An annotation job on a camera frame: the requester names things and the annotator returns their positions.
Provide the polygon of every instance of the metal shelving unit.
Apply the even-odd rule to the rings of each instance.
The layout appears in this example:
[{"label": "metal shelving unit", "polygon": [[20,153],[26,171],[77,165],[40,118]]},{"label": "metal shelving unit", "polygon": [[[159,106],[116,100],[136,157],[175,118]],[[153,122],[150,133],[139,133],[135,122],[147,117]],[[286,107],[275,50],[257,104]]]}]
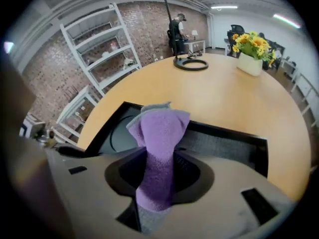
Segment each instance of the metal shelving unit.
[{"label": "metal shelving unit", "polygon": [[[68,26],[64,26],[63,24],[60,24],[62,34],[75,60],[77,61],[77,63],[79,64],[79,66],[81,67],[85,75],[88,77],[90,82],[99,91],[99,93],[102,96],[105,95],[103,89],[107,87],[109,84],[111,84],[112,82],[120,78],[121,76],[125,75],[126,73],[134,69],[140,69],[142,67],[119,9],[116,3],[113,3],[111,5],[113,7],[110,6],[108,9],[104,9],[104,10],[92,13],[90,15],[87,15],[85,17],[82,17],[76,20],[75,22],[69,24]],[[115,15],[118,17],[120,25],[113,27],[110,22],[111,22],[111,18]],[[111,26],[110,29],[103,30],[97,34],[93,34],[87,39],[81,40],[81,42],[77,43],[77,40],[80,37],[83,37],[84,34],[87,34],[90,31],[93,31],[97,29],[98,27],[101,27],[107,24],[110,24]],[[113,38],[116,38],[118,40],[117,35],[119,34],[120,31],[124,32],[129,44],[124,47],[120,47],[117,50],[114,50],[113,52],[107,54],[106,56],[102,56],[101,58],[97,59],[94,63],[90,65],[86,65],[85,61],[83,60],[82,54],[87,53],[88,51],[92,50],[96,46],[106,41],[109,41]],[[118,71],[114,75],[99,82],[92,74],[92,71],[101,63],[105,63],[108,59],[121,53],[124,54],[124,51],[126,51],[127,49],[132,50],[136,64],[128,68],[123,68],[122,70]]]}]

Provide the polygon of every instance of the black slot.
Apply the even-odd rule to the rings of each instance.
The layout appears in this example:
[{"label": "black slot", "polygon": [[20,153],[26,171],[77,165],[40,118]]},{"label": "black slot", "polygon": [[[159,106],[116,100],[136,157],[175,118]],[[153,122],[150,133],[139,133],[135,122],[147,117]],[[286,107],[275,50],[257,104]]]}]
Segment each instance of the black slot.
[{"label": "black slot", "polygon": [[122,214],[120,214],[116,220],[138,232],[142,231],[135,200],[132,200],[130,206]]},{"label": "black slot", "polygon": [[73,167],[69,169],[70,174],[76,174],[76,173],[80,173],[83,172],[85,170],[88,170],[85,166],[81,165],[81,166],[77,166],[77,167]]},{"label": "black slot", "polygon": [[269,204],[269,202],[258,192],[257,189],[252,188],[242,191],[244,199],[249,205],[250,209],[255,214],[259,224],[262,225],[271,220],[278,212]]}]

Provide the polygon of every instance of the sunflower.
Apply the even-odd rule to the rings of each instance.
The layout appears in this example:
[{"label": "sunflower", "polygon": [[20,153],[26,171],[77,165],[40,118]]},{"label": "sunflower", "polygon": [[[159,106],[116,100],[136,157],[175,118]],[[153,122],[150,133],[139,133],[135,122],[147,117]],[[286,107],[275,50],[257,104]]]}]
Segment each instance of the sunflower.
[{"label": "sunflower", "polygon": [[263,45],[264,45],[265,47],[267,47],[267,48],[270,48],[268,42],[267,42],[265,39],[263,39]]},{"label": "sunflower", "polygon": [[255,32],[255,31],[250,31],[249,34],[250,34],[250,35],[254,35],[254,36],[257,36],[257,35],[258,35],[257,32]]},{"label": "sunflower", "polygon": [[233,35],[233,40],[236,40],[236,38],[237,38],[238,36],[239,36],[238,34],[234,34],[234,35]]},{"label": "sunflower", "polygon": [[258,36],[254,36],[254,38],[250,40],[250,43],[255,47],[260,47],[264,45],[264,39]]},{"label": "sunflower", "polygon": [[246,43],[248,38],[249,38],[249,34],[242,34],[236,39],[236,42]]},{"label": "sunflower", "polygon": [[275,61],[274,59],[270,60],[268,67],[270,67],[274,61]]},{"label": "sunflower", "polygon": [[233,46],[233,51],[239,52],[239,49],[238,49],[238,47],[236,45]]},{"label": "sunflower", "polygon": [[257,55],[258,56],[262,56],[265,52],[265,47],[264,46],[260,46],[258,51],[257,51]]}]

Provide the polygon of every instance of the purple cloth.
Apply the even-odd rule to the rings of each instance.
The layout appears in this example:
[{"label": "purple cloth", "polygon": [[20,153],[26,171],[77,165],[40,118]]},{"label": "purple cloth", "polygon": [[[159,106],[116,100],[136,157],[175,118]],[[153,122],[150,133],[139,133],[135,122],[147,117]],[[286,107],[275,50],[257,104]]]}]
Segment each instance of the purple cloth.
[{"label": "purple cloth", "polygon": [[146,107],[128,130],[139,146],[146,146],[147,162],[136,201],[143,208],[159,212],[171,206],[174,193],[173,152],[189,123],[189,113]]}]

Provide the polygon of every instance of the brick wall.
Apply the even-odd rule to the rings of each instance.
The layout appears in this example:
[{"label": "brick wall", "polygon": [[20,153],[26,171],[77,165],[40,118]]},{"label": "brick wall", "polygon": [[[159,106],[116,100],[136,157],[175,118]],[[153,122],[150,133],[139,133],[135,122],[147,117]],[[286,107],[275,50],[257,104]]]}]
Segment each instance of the brick wall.
[{"label": "brick wall", "polygon": [[[128,28],[128,32],[136,49],[142,66],[154,62],[154,55],[159,59],[172,56],[168,47],[168,16],[163,3],[160,2],[130,2],[118,5],[123,20]],[[187,21],[183,22],[186,33],[191,34],[192,30],[197,30],[197,39],[208,38],[207,19],[204,14],[197,11],[177,6],[169,6],[172,17],[176,17],[179,12],[185,14]],[[113,26],[118,25],[118,19],[112,20]],[[124,36],[118,36],[119,43],[127,45]],[[110,51],[110,41],[99,45],[84,58],[101,57],[104,51]],[[132,58],[131,50],[125,55]],[[123,67],[124,56],[119,54],[107,63],[103,63],[95,69],[95,77],[104,79]],[[76,63],[73,55],[67,46],[61,31],[53,35],[30,60],[22,74],[25,82],[36,94],[37,98],[30,110],[39,119],[48,123],[48,127],[54,126],[58,131],[66,136],[69,134],[56,125],[56,120],[63,108],[68,104],[69,98],[66,93],[74,92],[72,86],[78,91],[86,85],[90,85],[89,80]],[[67,121],[67,124],[77,128],[78,123],[74,120]]]}]

